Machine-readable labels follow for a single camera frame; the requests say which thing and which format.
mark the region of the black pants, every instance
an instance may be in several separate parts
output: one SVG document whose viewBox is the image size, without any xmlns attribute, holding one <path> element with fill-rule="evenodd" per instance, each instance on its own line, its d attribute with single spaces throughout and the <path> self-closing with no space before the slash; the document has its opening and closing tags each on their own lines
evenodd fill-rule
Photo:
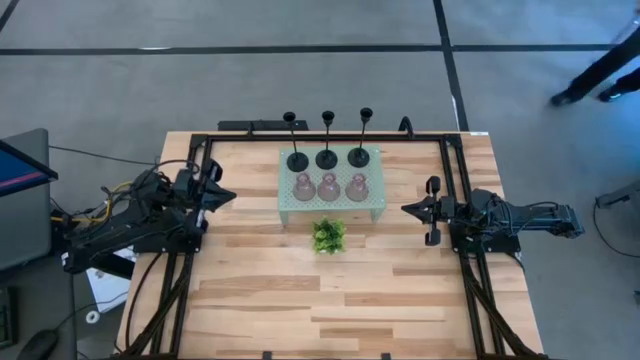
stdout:
<svg viewBox="0 0 640 360">
<path fill-rule="evenodd" d="M 573 79 L 568 90 L 575 95 L 584 96 L 638 55 L 640 55 L 640 28 Z M 640 68 L 618 79 L 615 86 L 623 92 L 640 89 Z"/>
</svg>

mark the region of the shoe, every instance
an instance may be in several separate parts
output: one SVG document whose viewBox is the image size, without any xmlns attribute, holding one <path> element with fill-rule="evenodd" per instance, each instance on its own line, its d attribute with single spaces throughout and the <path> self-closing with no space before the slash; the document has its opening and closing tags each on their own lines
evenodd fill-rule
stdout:
<svg viewBox="0 0 640 360">
<path fill-rule="evenodd" d="M 612 102 L 620 96 L 626 94 L 625 91 L 617 89 L 615 85 L 598 94 L 598 99 L 602 102 Z"/>
<path fill-rule="evenodd" d="M 584 96 L 576 95 L 575 93 L 567 89 L 559 94 L 552 96 L 549 102 L 551 103 L 551 105 L 555 107 L 560 107 L 560 106 L 573 104 L 574 102 L 579 101 L 583 97 Z"/>
</svg>

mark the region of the yellow cable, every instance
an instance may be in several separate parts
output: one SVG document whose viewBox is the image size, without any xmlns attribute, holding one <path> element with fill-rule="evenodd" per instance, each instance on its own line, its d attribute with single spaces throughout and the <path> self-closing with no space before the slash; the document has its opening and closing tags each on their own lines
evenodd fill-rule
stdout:
<svg viewBox="0 0 640 360">
<path fill-rule="evenodd" d="M 111 190 L 111 192 L 112 193 L 117 192 L 121 188 L 123 188 L 125 186 L 129 186 L 131 184 L 133 184 L 133 181 L 123 182 L 122 184 L 119 184 L 118 186 L 113 188 L 113 190 Z M 107 212 L 102 217 L 99 217 L 99 218 L 96 218 L 96 219 L 71 219 L 71 221 L 76 221 L 76 222 L 102 222 L 102 221 L 105 221 L 107 218 L 109 218 L 110 215 L 111 215 L 111 199 L 107 199 Z M 61 217 L 52 216 L 51 217 L 51 221 L 63 222 L 64 219 L 61 218 Z"/>
</svg>

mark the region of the table leg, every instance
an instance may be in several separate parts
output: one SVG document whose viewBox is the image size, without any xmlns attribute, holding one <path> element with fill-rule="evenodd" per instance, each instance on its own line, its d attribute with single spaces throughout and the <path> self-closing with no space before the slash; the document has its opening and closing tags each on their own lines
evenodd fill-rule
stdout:
<svg viewBox="0 0 640 360">
<path fill-rule="evenodd" d="M 282 225 L 287 225 L 289 223 L 289 212 L 280 211 L 280 222 L 282 222 Z"/>
<path fill-rule="evenodd" d="M 380 219 L 380 216 L 382 216 L 382 213 L 384 212 L 384 209 L 372 209 L 371 210 L 371 221 L 375 224 L 378 222 L 378 219 Z"/>
</svg>

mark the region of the person's leg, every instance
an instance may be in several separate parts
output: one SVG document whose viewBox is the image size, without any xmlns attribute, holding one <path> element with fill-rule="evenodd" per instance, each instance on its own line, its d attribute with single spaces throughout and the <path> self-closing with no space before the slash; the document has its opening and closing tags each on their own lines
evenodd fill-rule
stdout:
<svg viewBox="0 0 640 360">
<path fill-rule="evenodd" d="M 640 68 L 631 74 L 625 75 L 616 81 L 615 85 L 598 95 L 598 99 L 609 102 L 620 96 L 633 91 L 640 90 Z"/>
<path fill-rule="evenodd" d="M 640 28 L 573 79 L 569 88 L 551 98 L 551 103 L 561 106 L 582 99 L 594 87 L 633 60 L 639 52 Z"/>
</svg>

